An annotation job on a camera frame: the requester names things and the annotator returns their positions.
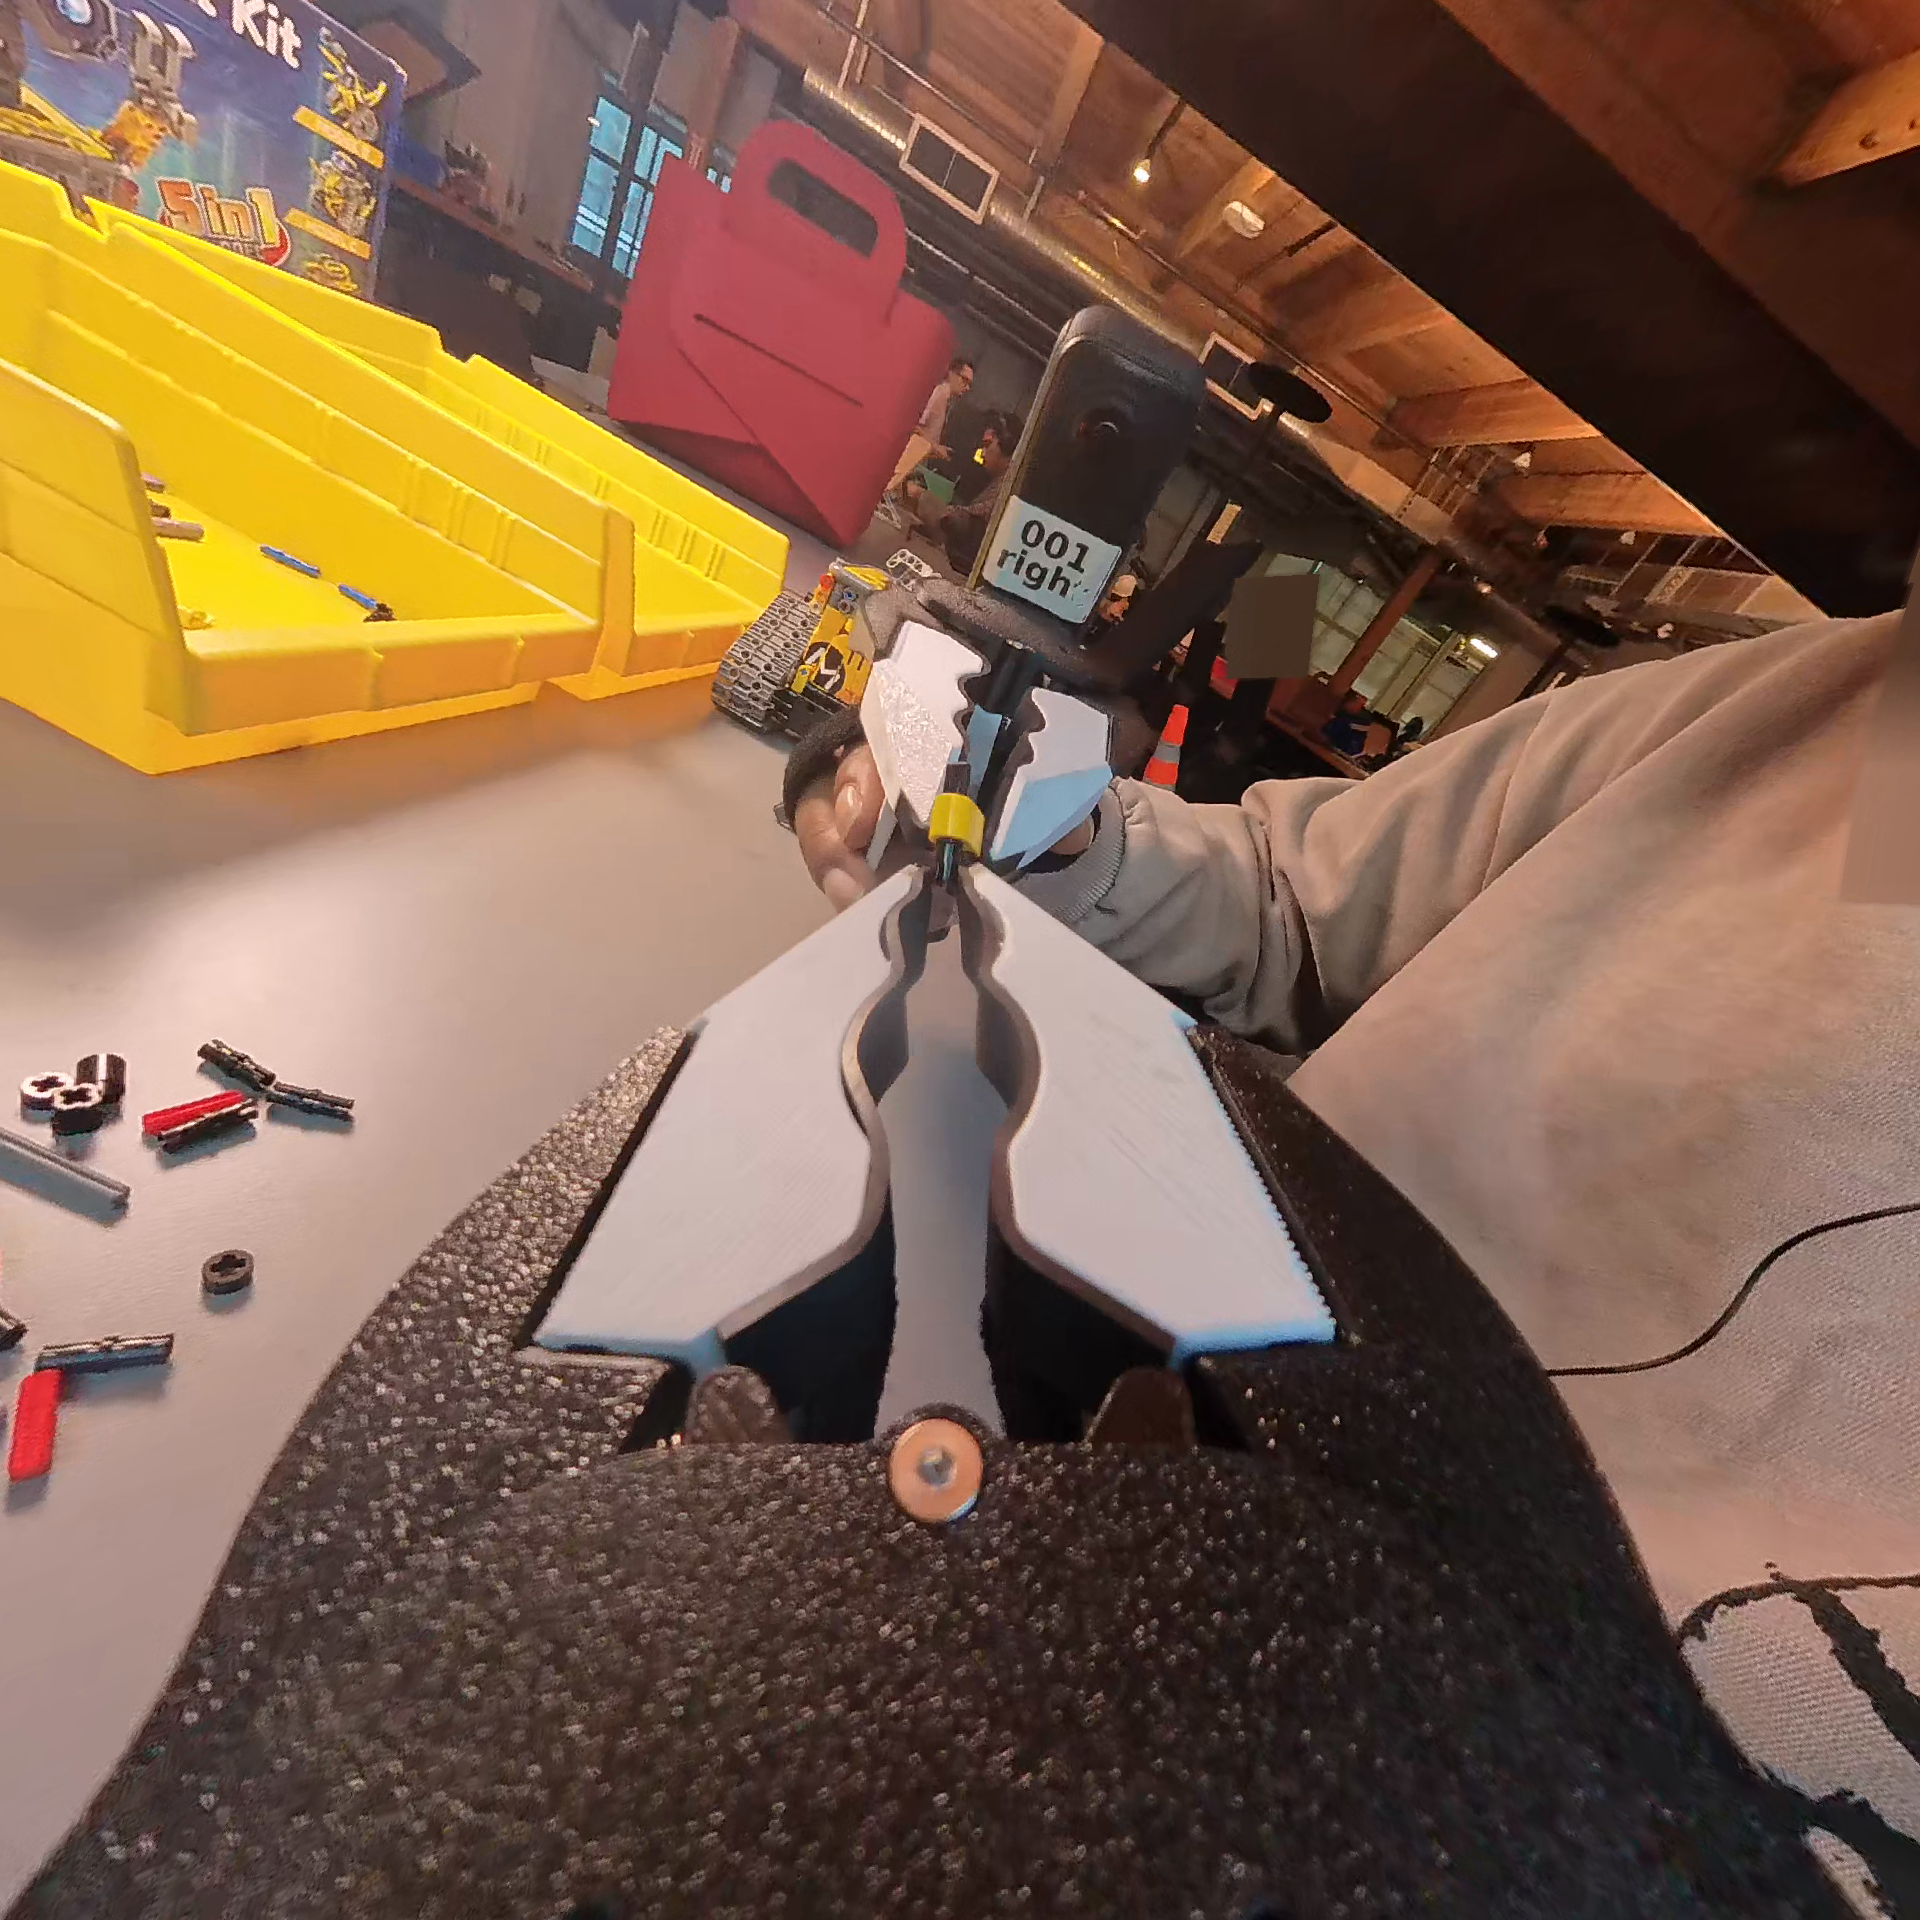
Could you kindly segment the paned window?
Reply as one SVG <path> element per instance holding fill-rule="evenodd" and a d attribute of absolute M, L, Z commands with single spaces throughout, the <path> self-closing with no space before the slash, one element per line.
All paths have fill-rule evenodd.
<path fill-rule="evenodd" d="M 577 204 L 567 224 L 567 250 L 577 266 L 621 280 L 645 235 L 666 160 L 684 158 L 684 120 L 662 109 L 635 114 L 599 90 L 589 120 L 589 155 Z"/>

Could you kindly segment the blue grey pieces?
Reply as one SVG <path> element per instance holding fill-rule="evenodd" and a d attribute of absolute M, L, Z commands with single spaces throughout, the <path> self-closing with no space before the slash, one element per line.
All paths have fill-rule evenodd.
<path fill-rule="evenodd" d="M 194 514 L 160 505 L 154 536 L 165 554 L 184 607 L 184 623 L 200 627 L 298 627 L 302 619 L 397 619 L 379 594 L 339 582 L 316 563 L 253 543 L 224 521 L 202 521 Z"/>

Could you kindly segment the person's right forearm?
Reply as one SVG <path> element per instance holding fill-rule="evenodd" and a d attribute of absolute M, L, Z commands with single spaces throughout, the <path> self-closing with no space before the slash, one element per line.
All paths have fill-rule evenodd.
<path fill-rule="evenodd" d="M 1257 780 L 1237 804 L 1112 780 L 1087 850 L 1042 856 L 1016 888 L 1188 1012 L 1319 1046 L 1501 868 L 1796 647 L 1581 679 L 1365 780 Z"/>

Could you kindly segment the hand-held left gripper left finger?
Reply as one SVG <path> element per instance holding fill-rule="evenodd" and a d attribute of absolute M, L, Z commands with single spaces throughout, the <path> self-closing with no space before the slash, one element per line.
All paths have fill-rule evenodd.
<path fill-rule="evenodd" d="M 872 1420 L 899 1326 L 878 1097 L 905 1067 L 923 875 L 881 888 L 713 1001 L 555 1269 L 533 1341 L 707 1377 L 792 1420 Z"/>

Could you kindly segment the grey ceiling vent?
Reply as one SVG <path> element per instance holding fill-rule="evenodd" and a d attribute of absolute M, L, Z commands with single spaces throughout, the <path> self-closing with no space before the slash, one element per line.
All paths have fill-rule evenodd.
<path fill-rule="evenodd" d="M 1208 391 L 1248 422 L 1274 415 L 1325 426 L 1332 417 L 1332 399 L 1296 370 L 1257 358 L 1222 334 L 1208 334 L 1199 358 Z"/>

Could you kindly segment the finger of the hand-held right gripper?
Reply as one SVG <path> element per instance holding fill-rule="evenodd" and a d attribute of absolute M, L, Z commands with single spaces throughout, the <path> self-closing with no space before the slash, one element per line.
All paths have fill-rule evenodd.
<path fill-rule="evenodd" d="M 965 745 L 973 679 L 980 651 L 919 618 L 909 618 L 876 660 L 866 685 L 866 745 L 899 822 L 931 827 L 947 763 Z"/>
<path fill-rule="evenodd" d="M 1077 829 L 1112 780 L 1112 717 L 1077 692 L 1027 692 L 985 786 L 985 862 L 1023 873 Z"/>

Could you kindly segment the yellow plastic bin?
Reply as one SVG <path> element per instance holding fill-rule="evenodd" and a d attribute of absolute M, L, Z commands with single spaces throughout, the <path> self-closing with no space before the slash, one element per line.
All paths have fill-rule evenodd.
<path fill-rule="evenodd" d="M 160 505 L 397 619 L 184 623 Z M 138 771 L 495 710 L 593 662 L 610 514 L 145 220 L 2 168 L 2 700 Z"/>
<path fill-rule="evenodd" d="M 604 634 L 593 662 L 558 679 L 567 697 L 593 702 L 707 676 L 781 594 L 789 543 L 599 415 L 443 348 L 423 391 L 610 514 Z"/>

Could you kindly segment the grey desk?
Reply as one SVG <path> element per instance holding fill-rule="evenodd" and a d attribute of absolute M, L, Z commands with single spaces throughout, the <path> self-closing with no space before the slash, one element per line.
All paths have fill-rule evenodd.
<path fill-rule="evenodd" d="M 247 1504 L 429 1243 L 654 1032 L 813 935 L 781 750 L 702 684 L 140 777 L 2 711 L 2 1122 L 100 1049 L 128 1112 L 75 1153 L 128 1211 L 2 1156 L 2 1413 L 44 1341 L 174 1333 L 78 1380 L 2 1487 L 2 1905 L 111 1777 Z M 156 1158 L 202 1043 L 355 1099 Z"/>

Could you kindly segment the person's torso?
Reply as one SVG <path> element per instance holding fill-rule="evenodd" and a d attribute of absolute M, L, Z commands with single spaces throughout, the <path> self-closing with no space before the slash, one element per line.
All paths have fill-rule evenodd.
<path fill-rule="evenodd" d="M 1661 1355 L 1782 1238 L 1916 1198 L 1916 909 L 1841 895 L 1899 627 L 1796 634 L 1304 1071 L 1544 1368 Z M 1850 1906 L 1916 1918 L 1916 1216 L 1556 1392 L 1696 1684 Z"/>

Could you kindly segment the robot kit box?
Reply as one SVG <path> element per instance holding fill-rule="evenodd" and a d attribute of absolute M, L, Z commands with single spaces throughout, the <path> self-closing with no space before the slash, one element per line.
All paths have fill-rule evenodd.
<path fill-rule="evenodd" d="M 2 160 L 368 300 L 405 68 L 316 2 L 2 2 Z"/>

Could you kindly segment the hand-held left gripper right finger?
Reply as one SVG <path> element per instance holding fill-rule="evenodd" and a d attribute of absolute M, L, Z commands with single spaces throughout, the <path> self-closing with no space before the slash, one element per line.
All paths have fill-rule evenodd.
<path fill-rule="evenodd" d="M 965 977 L 1007 1108 L 980 1302 L 1001 1418 L 1087 1420 L 1135 1368 L 1330 1349 L 1199 1026 L 992 873 L 965 875 Z"/>

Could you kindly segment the yellow toy robot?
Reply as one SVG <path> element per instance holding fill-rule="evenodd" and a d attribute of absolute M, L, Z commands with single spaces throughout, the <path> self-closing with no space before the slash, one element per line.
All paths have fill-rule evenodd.
<path fill-rule="evenodd" d="M 923 588 L 935 567 L 911 548 L 884 565 L 831 559 L 806 594 L 781 592 L 718 660 L 707 706 L 757 734 L 804 738 L 843 710 L 856 711 L 876 637 L 862 607 L 884 588 Z"/>

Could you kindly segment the pile of black red pieces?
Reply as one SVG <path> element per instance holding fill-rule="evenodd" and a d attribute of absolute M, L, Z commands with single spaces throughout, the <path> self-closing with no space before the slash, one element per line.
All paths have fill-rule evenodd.
<path fill-rule="evenodd" d="M 138 1132 L 156 1158 L 186 1158 L 228 1141 L 252 1135 L 266 1112 L 350 1125 L 355 1099 L 339 1092 L 302 1086 L 264 1067 L 228 1043 L 202 1043 L 200 1065 L 214 1078 L 214 1092 L 170 1108 L 140 1112 Z M 18 1131 L 2 1132 L 2 1153 L 57 1172 L 91 1189 L 111 1211 L 131 1204 L 131 1185 L 99 1172 L 69 1153 L 72 1141 L 99 1132 L 124 1112 L 128 1060 L 113 1050 L 86 1055 L 69 1074 L 32 1074 L 18 1080 L 18 1112 L 41 1125 L 41 1135 Z M 57 1442 L 62 1398 L 88 1377 L 121 1377 L 156 1371 L 174 1361 L 176 1337 L 94 1337 L 50 1341 L 35 1352 L 16 1386 L 5 1430 L 5 1484 L 35 1484 L 50 1475 Z"/>

